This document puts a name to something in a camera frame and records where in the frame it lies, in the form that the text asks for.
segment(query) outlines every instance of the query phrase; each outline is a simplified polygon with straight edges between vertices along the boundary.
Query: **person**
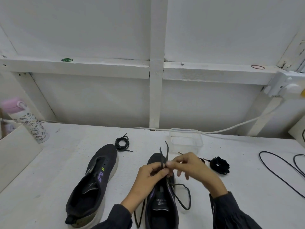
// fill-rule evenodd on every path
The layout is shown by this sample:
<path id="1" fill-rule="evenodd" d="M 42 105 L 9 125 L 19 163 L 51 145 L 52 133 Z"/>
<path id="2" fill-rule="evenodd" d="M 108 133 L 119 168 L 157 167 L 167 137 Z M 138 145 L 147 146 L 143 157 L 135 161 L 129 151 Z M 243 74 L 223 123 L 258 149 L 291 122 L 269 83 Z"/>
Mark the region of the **person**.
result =
<path id="1" fill-rule="evenodd" d="M 143 165 L 139 169 L 135 183 L 127 197 L 121 204 L 113 206 L 106 221 L 95 225 L 92 229 L 130 229 L 132 213 L 149 195 L 154 185 L 162 178 L 173 175 L 174 169 L 177 170 L 177 176 L 184 172 L 187 180 L 192 177 L 208 189 L 214 229 L 261 229 L 250 216 L 239 209 L 232 193 L 227 191 L 218 175 L 195 154 L 187 153 L 174 158 L 172 161 L 167 161 L 166 168 L 151 176 L 153 171 L 160 168 L 160 162 Z"/>

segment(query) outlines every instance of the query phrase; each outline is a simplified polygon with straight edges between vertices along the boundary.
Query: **tabletop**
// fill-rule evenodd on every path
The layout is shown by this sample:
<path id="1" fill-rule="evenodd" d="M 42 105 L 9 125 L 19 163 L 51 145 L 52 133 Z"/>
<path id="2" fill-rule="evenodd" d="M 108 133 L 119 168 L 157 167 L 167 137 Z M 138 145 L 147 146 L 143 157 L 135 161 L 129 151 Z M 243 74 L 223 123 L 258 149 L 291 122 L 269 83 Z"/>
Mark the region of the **tabletop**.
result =
<path id="1" fill-rule="evenodd" d="M 88 125 L 44 123 L 50 138 L 42 143 L 42 152 L 0 193 L 0 225 L 2 229 L 67 229 L 65 207 L 67 200 L 86 172 L 95 152 L 116 138 L 128 133 L 132 152 L 119 152 L 119 165 L 105 193 L 105 210 L 101 221 L 107 219 L 116 203 L 128 194 L 139 167 L 162 146 L 168 132 L 143 129 L 113 128 Z M 295 140 L 243 137 L 233 135 L 202 135 L 201 158 L 220 156 L 230 164 L 230 173 L 220 178 L 237 200 L 239 207 L 262 228 L 304 228 L 305 200 L 259 161 L 260 151 L 280 155 L 292 163 L 295 154 L 305 149 Z M 262 154 L 266 165 L 303 195 L 305 181 L 284 161 Z M 297 164 L 305 170 L 305 158 Z M 191 191 L 192 206 L 185 211 L 176 201 L 180 229 L 212 228 L 213 218 L 208 191 L 198 181 L 184 175 L 176 177 Z M 188 205 L 187 191 L 180 186 L 177 196 Z"/>

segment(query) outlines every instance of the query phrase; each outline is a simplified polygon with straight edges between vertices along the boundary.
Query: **person's left hand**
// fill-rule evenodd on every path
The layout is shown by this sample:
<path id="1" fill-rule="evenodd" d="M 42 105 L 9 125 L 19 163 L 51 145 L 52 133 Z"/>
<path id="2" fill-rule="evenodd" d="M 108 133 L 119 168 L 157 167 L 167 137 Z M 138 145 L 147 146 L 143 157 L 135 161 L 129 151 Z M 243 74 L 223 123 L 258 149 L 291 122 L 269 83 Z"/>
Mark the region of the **person's left hand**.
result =
<path id="1" fill-rule="evenodd" d="M 164 168 L 152 176 L 151 173 L 154 173 L 160 167 L 160 162 L 140 167 L 129 194 L 121 203 L 130 213 L 134 212 L 138 205 L 149 195 L 157 182 L 169 174 L 170 170 Z"/>

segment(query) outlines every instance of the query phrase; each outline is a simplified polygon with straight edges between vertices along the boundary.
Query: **sneaker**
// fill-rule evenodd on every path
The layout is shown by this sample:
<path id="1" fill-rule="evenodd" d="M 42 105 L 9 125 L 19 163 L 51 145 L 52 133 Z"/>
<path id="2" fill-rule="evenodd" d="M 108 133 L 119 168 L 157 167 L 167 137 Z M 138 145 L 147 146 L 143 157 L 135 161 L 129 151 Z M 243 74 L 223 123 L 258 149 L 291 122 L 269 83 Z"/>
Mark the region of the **sneaker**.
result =
<path id="1" fill-rule="evenodd" d="M 100 222 L 107 183 L 116 172 L 119 156 L 113 144 L 100 148 L 90 160 L 85 176 L 74 188 L 66 205 L 66 224 L 91 228 Z"/>
<path id="2" fill-rule="evenodd" d="M 168 158 L 168 146 L 167 146 L 167 155 L 164 157 L 160 148 L 160 153 L 153 154 L 148 160 L 147 164 L 154 162 L 166 163 Z M 153 190 L 147 197 L 146 211 L 145 211 L 145 225 L 146 229 L 178 229 L 179 225 L 179 216 L 178 210 L 175 202 L 175 197 L 185 210 L 191 208 L 191 195 L 189 189 L 183 185 L 189 192 L 189 207 L 186 208 L 179 198 L 175 194 L 176 185 L 174 175 L 167 178 L 164 177 L 154 186 Z M 137 228 L 140 227 L 143 210 L 145 206 L 145 200 L 143 201 L 143 207 L 141 212 L 140 222 L 137 222 L 135 215 L 135 223 Z"/>

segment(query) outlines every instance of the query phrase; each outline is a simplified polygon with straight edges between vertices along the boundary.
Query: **water bottle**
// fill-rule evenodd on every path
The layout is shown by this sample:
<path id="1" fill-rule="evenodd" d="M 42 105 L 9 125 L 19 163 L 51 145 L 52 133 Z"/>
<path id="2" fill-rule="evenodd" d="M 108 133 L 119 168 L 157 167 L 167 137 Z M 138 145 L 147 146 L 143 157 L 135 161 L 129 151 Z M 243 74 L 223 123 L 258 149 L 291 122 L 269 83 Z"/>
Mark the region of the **water bottle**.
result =
<path id="1" fill-rule="evenodd" d="M 23 124 L 38 143 L 45 142 L 49 138 L 49 134 L 21 98 L 2 101 L 1 108 L 15 122 Z"/>

